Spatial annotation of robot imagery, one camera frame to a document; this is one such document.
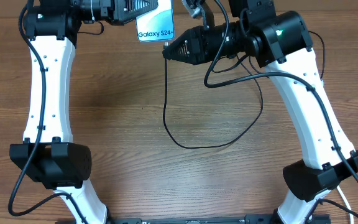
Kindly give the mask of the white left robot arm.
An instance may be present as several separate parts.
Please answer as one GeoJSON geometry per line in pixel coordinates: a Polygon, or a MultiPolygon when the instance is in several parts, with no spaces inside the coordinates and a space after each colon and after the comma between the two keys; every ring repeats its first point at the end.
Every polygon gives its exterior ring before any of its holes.
{"type": "Polygon", "coordinates": [[[154,0],[27,1],[19,15],[32,81],[23,142],[11,144],[9,155],[21,177],[43,184],[66,203],[75,223],[112,222],[90,181],[90,149],[73,142],[70,126],[70,73],[80,27],[122,26],[157,6],[154,0]]]}

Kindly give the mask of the Samsung Galaxy smartphone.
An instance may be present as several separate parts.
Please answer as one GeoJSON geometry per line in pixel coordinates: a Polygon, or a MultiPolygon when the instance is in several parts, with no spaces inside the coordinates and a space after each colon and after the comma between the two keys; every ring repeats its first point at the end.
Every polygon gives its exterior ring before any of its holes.
{"type": "Polygon", "coordinates": [[[158,7],[136,18],[140,42],[160,42],[175,37],[172,0],[158,0],[158,7]]]}

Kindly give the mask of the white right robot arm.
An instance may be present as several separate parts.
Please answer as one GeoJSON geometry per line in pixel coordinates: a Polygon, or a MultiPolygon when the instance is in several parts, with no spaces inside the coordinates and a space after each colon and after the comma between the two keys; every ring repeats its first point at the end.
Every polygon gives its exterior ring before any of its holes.
{"type": "Polygon", "coordinates": [[[186,30],[163,50],[165,60],[215,66],[222,57],[252,56],[281,95],[293,121],[302,158],[283,169],[288,193],[271,215],[246,215],[246,223],[329,223],[316,207],[348,177],[357,177],[358,150],[343,133],[316,64],[309,30],[299,13],[277,14],[272,1],[231,1],[216,26],[205,1],[185,1],[203,25],[186,30]]]}

